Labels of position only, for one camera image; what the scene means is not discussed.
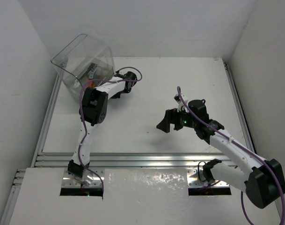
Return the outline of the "red handled adjustable wrench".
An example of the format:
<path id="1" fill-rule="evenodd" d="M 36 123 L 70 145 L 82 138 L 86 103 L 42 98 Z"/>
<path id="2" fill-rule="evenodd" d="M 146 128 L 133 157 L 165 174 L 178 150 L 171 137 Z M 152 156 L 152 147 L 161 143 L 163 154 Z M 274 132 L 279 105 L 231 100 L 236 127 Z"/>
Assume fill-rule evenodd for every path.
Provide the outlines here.
<path id="1" fill-rule="evenodd" d="M 89 82 L 89 84 L 86 85 L 85 89 L 91 87 L 91 88 L 94 88 L 95 87 L 95 83 L 94 81 L 92 81 L 94 79 L 94 76 L 95 76 L 95 70 L 89 70 L 87 72 L 87 74 L 85 75 L 86 77 L 86 82 Z"/>

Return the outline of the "black handled adjustable wrench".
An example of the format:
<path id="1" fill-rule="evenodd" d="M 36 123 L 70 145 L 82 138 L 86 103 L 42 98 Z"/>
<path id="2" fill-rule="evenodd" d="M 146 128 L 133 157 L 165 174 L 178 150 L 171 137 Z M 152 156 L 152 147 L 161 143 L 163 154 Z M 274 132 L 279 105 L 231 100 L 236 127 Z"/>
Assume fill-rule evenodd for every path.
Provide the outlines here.
<path id="1" fill-rule="evenodd" d="M 84 76 L 87 74 L 87 72 L 89 71 L 89 70 L 95 70 L 96 71 L 96 68 L 97 68 L 97 65 L 95 64 L 95 63 L 91 63 L 89 66 L 88 66 L 88 68 L 87 68 L 87 70 L 85 71 L 85 73 L 84 73 Z"/>

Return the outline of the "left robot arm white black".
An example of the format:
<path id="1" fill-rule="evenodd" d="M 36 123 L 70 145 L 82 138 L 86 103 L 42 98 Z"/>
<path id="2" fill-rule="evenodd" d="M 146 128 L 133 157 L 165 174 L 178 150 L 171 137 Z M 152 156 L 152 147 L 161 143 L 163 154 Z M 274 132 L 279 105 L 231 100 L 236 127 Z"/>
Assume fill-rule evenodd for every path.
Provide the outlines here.
<path id="1" fill-rule="evenodd" d="M 140 79 L 131 71 L 125 74 L 117 73 L 111 79 L 89 79 L 80 90 L 80 120 L 82 122 L 78 148 L 68 163 L 68 172 L 76 178 L 84 178 L 84 171 L 90 164 L 90 152 L 87 147 L 88 138 L 96 125 L 101 124 L 106 115 L 108 100 L 120 98 L 122 94 L 131 92 Z"/>

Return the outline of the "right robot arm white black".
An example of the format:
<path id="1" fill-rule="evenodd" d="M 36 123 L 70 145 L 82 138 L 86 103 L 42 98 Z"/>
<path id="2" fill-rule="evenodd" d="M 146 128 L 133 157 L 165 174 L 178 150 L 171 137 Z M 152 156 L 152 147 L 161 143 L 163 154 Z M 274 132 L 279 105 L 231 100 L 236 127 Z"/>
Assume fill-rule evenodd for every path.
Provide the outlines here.
<path id="1" fill-rule="evenodd" d="M 266 160 L 251 152 L 234 139 L 223 125 L 210 119 L 204 99 L 188 101 L 179 95 L 175 96 L 175 100 L 178 107 L 166 110 L 157 129 L 169 133 L 171 125 L 176 131 L 184 127 L 192 128 L 199 139 L 217 148 L 237 166 L 236 169 L 231 168 L 220 159 L 206 162 L 198 173 L 202 183 L 224 181 L 244 192 L 260 209 L 283 198 L 285 179 L 277 160 Z"/>

